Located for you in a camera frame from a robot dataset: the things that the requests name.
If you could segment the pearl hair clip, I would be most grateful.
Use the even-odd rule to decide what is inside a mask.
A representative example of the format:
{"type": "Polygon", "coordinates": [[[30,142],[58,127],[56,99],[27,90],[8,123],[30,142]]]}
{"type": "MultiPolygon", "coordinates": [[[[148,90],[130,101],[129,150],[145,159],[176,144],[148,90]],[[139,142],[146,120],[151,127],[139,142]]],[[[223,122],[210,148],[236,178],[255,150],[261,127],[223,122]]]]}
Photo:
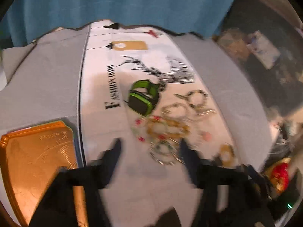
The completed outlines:
{"type": "Polygon", "coordinates": [[[194,111],[196,117],[207,117],[210,115],[217,114],[216,110],[211,108],[195,108],[194,111]]]}

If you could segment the green black smart watch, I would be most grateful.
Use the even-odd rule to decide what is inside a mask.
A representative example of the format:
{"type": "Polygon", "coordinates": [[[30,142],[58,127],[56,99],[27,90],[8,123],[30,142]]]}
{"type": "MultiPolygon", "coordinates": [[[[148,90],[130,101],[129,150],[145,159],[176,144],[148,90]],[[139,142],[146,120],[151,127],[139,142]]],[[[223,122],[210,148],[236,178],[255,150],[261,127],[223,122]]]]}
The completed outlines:
{"type": "Polygon", "coordinates": [[[133,83],[128,94],[128,106],[142,116],[150,115],[155,109],[160,95],[158,86],[150,80],[139,80],[133,83]]]}

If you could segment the red round ornament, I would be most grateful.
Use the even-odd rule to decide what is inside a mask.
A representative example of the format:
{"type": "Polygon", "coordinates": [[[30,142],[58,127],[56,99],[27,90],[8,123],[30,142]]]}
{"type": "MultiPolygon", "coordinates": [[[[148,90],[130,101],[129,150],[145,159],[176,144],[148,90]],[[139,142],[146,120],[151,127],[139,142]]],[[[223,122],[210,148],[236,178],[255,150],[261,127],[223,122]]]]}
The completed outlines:
{"type": "Polygon", "coordinates": [[[289,184],[288,167],[291,158],[286,157],[277,161],[265,170],[265,175],[272,184],[272,188],[277,195],[283,193],[289,184]]]}

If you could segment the orange metal tray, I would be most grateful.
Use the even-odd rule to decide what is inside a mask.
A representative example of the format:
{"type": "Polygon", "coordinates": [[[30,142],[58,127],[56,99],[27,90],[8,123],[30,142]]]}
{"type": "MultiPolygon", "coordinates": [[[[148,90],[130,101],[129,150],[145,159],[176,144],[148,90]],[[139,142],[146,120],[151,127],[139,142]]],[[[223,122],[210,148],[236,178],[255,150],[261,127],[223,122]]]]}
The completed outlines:
{"type": "Polygon", "coordinates": [[[1,174],[20,226],[29,225],[58,169],[77,167],[73,131],[61,120],[2,135],[1,174]]]}

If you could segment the grey felt table cloth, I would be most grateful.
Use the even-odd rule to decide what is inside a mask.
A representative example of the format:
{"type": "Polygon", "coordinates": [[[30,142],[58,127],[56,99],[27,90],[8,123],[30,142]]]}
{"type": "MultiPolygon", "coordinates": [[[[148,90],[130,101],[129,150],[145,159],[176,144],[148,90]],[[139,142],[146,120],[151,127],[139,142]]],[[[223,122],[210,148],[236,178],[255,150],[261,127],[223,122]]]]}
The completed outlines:
{"type": "MultiPolygon", "coordinates": [[[[114,226],[144,226],[174,207],[189,226],[199,199],[182,165],[162,166],[137,141],[131,125],[137,114],[126,104],[131,84],[147,75],[122,64],[114,50],[104,48],[110,35],[90,28],[63,29],[43,36],[1,91],[1,133],[62,119],[73,127],[77,156],[91,161],[112,139],[123,140],[113,183],[103,191],[114,226]]],[[[176,94],[202,89],[218,113],[201,123],[213,139],[200,146],[211,158],[223,143],[235,145],[243,163],[261,168],[273,144],[270,125],[257,93],[232,59],[212,40],[192,34],[144,37],[156,56],[139,52],[148,66],[169,70],[166,55],[190,63],[193,84],[170,84],[160,105],[178,101],[176,94]]]]}

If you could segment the white printed table runner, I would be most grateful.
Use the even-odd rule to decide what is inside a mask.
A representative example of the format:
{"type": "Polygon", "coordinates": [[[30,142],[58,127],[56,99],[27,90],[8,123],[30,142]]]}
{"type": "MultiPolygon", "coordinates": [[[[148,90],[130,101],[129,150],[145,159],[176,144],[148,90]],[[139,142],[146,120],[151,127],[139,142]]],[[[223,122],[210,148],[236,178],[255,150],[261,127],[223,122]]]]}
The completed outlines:
{"type": "Polygon", "coordinates": [[[89,25],[80,89],[83,159],[91,162],[113,139],[122,153],[112,182],[101,191],[113,226],[146,226],[175,208],[190,226],[201,196],[189,180],[178,142],[207,159],[234,165],[234,141],[210,91],[166,33],[151,28],[113,29],[111,21],[89,25]],[[150,80],[160,99],[142,116],[128,106],[134,82],[150,80]],[[217,114],[196,117],[195,108],[217,114]]]}

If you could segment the dark storage cabinet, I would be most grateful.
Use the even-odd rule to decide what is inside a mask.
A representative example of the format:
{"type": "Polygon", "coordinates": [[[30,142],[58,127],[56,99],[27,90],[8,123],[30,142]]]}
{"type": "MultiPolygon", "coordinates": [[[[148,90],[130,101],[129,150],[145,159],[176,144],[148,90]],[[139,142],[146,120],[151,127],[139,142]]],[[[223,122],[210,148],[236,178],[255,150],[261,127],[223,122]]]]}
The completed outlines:
{"type": "Polygon", "coordinates": [[[245,74],[268,120],[302,108],[302,36],[259,0],[234,0],[217,44],[245,74]]]}

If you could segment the blue curtain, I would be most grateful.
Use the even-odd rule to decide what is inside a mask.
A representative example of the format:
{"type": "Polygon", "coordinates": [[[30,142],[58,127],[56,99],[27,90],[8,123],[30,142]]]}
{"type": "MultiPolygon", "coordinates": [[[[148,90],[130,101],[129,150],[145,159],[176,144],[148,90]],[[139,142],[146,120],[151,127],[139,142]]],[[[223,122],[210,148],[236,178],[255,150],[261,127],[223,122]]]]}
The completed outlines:
{"type": "Polygon", "coordinates": [[[101,19],[212,36],[234,0],[15,0],[1,21],[1,48],[20,47],[56,27],[101,19]]]}

